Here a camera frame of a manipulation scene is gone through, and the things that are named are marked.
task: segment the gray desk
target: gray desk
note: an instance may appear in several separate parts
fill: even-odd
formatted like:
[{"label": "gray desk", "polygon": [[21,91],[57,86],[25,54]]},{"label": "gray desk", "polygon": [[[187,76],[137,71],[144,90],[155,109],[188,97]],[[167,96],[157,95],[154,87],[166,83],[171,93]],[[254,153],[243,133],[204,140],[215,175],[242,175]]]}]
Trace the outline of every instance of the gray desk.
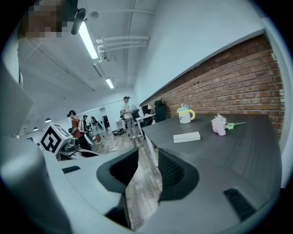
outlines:
[{"label": "gray desk", "polygon": [[[160,202],[156,213],[140,228],[143,233],[163,233],[165,225],[174,233],[247,231],[263,219],[278,197],[281,153],[269,117],[224,115],[227,122],[246,123],[221,137],[212,130],[214,116],[198,114],[189,124],[180,124],[174,117],[143,128],[158,148],[191,164],[199,173],[198,184],[186,197]],[[173,135],[191,132],[199,132],[201,140],[174,143]],[[243,222],[224,196],[223,191],[230,188],[237,188],[256,210]]]}]

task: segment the fluorescent light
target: fluorescent light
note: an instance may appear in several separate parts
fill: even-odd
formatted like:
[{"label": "fluorescent light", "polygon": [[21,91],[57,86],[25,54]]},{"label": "fluorescent light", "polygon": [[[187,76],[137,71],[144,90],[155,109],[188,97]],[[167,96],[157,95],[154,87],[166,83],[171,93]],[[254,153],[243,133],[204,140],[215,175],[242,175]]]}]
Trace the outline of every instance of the fluorescent light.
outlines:
[{"label": "fluorescent light", "polygon": [[108,85],[110,86],[111,89],[114,88],[110,79],[107,79],[106,82],[108,83]]},{"label": "fluorescent light", "polygon": [[97,52],[92,44],[90,34],[88,34],[87,26],[86,26],[85,22],[81,23],[81,27],[78,32],[83,40],[83,43],[85,44],[85,46],[87,48],[87,51],[90,53],[92,59],[97,59],[98,55],[97,55]]}]

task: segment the ceiling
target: ceiling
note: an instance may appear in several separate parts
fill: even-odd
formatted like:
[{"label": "ceiling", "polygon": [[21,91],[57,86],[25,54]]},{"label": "ceiling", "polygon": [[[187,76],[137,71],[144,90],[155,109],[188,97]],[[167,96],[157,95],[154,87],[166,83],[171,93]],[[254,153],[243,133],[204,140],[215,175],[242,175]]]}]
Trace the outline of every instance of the ceiling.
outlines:
[{"label": "ceiling", "polygon": [[[124,12],[133,9],[156,11],[160,0],[79,0],[78,7],[86,8],[86,25],[97,49],[96,39],[118,36],[150,36],[154,14]],[[97,11],[98,18],[91,17]],[[34,101],[26,120],[25,134],[33,127],[45,127],[47,117],[58,116],[57,110],[63,100],[88,93],[105,93],[110,90],[105,79],[111,79],[115,89],[132,85],[142,52],[145,48],[115,50],[109,61],[98,63],[90,57],[79,34],[71,35],[71,24],[57,37],[50,34],[41,39],[23,39],[19,43],[18,56],[23,75],[23,88]]]}]

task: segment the brick wall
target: brick wall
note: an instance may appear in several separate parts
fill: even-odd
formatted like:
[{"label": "brick wall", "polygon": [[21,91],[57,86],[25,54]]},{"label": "brick wall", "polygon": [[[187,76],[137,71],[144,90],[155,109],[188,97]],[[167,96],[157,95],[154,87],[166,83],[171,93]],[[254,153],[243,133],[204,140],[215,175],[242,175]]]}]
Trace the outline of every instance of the brick wall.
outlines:
[{"label": "brick wall", "polygon": [[141,106],[163,98],[167,117],[176,116],[181,103],[195,113],[268,114],[280,137],[283,84],[272,53],[265,36],[247,40],[185,73]]}]

